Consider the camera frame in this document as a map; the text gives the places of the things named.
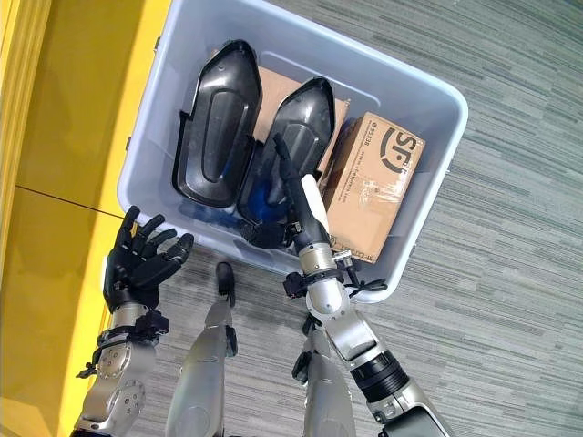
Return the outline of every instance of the robot forearm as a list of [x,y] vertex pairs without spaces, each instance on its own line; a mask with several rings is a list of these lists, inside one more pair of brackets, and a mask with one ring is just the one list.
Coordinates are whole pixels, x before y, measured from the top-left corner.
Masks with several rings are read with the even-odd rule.
[[307,282],[308,310],[322,322],[330,343],[363,392],[369,410],[384,425],[382,435],[453,437],[435,407],[407,376],[366,318],[350,307],[348,292],[333,274],[336,266],[330,246],[314,244],[300,251],[299,256]]
[[156,359],[154,345],[158,335],[168,330],[167,324],[159,313],[137,303],[113,312],[111,326],[99,336],[97,378],[73,436],[126,434],[144,404],[144,382]]

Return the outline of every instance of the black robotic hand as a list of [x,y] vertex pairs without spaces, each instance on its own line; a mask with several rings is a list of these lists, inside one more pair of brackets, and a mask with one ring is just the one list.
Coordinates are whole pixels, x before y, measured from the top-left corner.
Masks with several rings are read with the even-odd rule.
[[110,312],[130,302],[154,310],[159,303],[158,285],[180,269],[194,244],[194,237],[184,234],[166,252],[157,253],[161,243],[176,237],[176,230],[165,230],[148,241],[149,234],[164,222],[164,217],[158,214],[138,227],[136,235],[132,236],[131,230],[138,215],[138,207],[132,206],[128,210],[107,257],[103,295]]

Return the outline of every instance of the robotic hand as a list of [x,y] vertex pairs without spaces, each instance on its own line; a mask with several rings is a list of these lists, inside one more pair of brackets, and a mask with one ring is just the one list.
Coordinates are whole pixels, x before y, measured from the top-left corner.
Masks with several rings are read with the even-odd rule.
[[[350,269],[350,252],[332,255],[326,227],[312,214],[317,208],[306,198],[283,138],[276,136],[274,141],[281,157],[281,178],[292,203],[291,224],[281,228],[285,231],[280,230],[278,234],[282,244],[293,242],[303,272],[302,275],[288,275],[283,283],[286,293],[291,298],[305,296],[310,316],[322,324],[332,347],[363,392],[373,417],[382,424],[379,437],[454,437],[433,404],[376,336],[369,322],[351,308],[351,295],[343,286],[343,274],[338,268],[338,264],[343,263],[351,285],[362,285]],[[246,237],[260,239],[260,234],[248,233]],[[269,238],[269,245],[274,240]],[[302,362],[309,374],[307,360],[296,363],[294,371],[302,372]],[[325,401],[332,402],[334,398],[338,396],[328,396]]]
[[123,436],[138,417],[145,399],[145,380],[154,365],[154,346],[169,331],[169,320],[155,308],[158,285],[188,258],[194,237],[184,234],[165,252],[158,246],[176,236],[168,229],[148,240],[164,217],[157,215],[132,235],[139,209],[123,219],[107,257],[103,295],[111,312],[109,329],[97,338],[97,349],[77,377],[97,375],[83,402],[72,436]]

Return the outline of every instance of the yellow panel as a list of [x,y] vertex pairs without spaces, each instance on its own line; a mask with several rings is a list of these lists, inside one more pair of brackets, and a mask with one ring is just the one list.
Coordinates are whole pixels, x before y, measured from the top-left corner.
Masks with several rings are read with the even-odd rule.
[[28,105],[33,93],[36,65],[40,56],[50,0],[2,3],[2,127],[0,138],[0,281],[10,211],[25,135]]
[[[0,295],[5,430],[71,432],[88,388],[75,375],[102,328],[102,259],[120,221],[16,189]],[[39,427],[28,431],[33,424]]]
[[119,173],[126,155],[128,137],[134,128],[139,102],[154,61],[154,45],[162,33],[169,5],[170,0],[148,0],[144,4],[136,40],[129,59],[123,94],[119,100],[118,119],[111,141],[103,188],[101,189],[101,200],[98,205],[101,211],[121,214],[117,194]]
[[53,2],[19,186],[97,208],[143,5],[142,0]]

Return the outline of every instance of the gray carpet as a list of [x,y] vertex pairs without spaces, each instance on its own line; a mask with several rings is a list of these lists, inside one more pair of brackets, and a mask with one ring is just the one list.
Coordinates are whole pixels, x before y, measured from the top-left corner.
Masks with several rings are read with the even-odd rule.
[[[394,295],[360,306],[458,436],[583,435],[583,4],[278,1],[465,95],[470,118]],[[131,435],[163,435],[179,364],[214,301],[219,255],[198,249],[161,290],[158,347]],[[226,433],[301,435],[301,301],[233,262],[240,355]],[[380,430],[353,389],[359,436]]]

